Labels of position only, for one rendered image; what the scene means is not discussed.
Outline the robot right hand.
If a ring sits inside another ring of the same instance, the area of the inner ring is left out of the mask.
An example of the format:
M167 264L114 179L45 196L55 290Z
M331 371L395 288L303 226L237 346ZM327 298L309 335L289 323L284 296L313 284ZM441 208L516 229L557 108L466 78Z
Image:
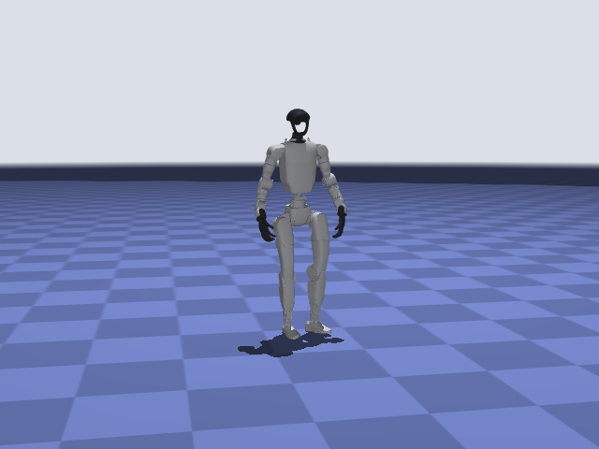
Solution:
M272 233L269 231L269 227L272 229L274 229L274 227L267 223L266 212L263 209L259 209L259 214L260 215L256 218L256 220L258 221L259 230L261 232L261 236L262 236L263 240L265 240L266 242L275 240L272 237L276 237L276 236L272 235Z

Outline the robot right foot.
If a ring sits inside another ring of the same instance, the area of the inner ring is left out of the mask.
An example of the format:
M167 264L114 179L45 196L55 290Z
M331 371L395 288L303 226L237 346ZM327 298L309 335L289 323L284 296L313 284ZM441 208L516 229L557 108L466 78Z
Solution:
M293 326L290 326L288 323L287 327L283 325L283 332L291 340L295 340L300 337L299 332Z

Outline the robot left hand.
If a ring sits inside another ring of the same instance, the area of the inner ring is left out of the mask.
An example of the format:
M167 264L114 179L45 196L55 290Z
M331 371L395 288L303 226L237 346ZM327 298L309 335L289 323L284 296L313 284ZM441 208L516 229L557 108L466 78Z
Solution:
M335 227L335 230L338 230L338 233L336 235L333 235L333 238L336 239L338 238L342 233L343 233L343 228L344 228L344 223L345 223L345 216L346 213L344 213L344 206L339 206L338 207L338 213L337 213L339 217L339 223L338 225Z

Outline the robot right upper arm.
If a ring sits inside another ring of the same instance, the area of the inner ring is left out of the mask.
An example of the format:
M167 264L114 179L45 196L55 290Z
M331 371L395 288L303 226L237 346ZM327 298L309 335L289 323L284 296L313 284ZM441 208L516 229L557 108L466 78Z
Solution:
M272 187L273 180L270 178L276 165L277 160L281 159L284 155L285 145L277 144L271 145L267 150L267 157L263 166L263 184L262 189L269 190Z

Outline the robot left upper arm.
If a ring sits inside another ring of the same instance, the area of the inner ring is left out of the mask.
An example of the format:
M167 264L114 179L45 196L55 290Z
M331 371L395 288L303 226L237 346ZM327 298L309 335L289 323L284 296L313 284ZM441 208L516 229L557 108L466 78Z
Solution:
M324 144L315 143L315 145L317 147L317 162L323 176L322 183L329 187L336 183L334 175L330 172L329 151Z

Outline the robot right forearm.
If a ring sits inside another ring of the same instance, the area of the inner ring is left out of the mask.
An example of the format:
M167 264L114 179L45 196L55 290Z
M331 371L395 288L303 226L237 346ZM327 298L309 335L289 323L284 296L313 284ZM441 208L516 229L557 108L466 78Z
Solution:
M263 177L260 178L256 190L256 212L255 217L257 218L259 214L259 209L263 209L266 212L266 204L267 204L267 196L269 192L265 189L262 189Z

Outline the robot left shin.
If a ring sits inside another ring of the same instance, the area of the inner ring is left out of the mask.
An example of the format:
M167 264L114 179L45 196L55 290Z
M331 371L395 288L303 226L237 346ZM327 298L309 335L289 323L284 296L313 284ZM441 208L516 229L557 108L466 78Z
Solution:
M325 286L325 271L321 271L319 279L317 281L307 282L308 299L310 302L310 324L314 324L315 322L319 321L321 304L323 302L325 294Z

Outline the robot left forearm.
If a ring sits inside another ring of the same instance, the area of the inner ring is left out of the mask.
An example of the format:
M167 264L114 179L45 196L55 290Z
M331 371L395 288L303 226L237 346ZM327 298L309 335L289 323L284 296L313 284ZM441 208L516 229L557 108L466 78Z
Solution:
M333 186L329 187L328 191L329 191L329 194L331 195L331 198L332 198L332 201L333 201L334 205L337 208L337 211L338 211L338 207L339 206L344 206L344 213L346 213L347 212L347 207L343 203L343 197L342 197L339 189L340 188L339 188L338 183L336 181L336 183L333 184Z

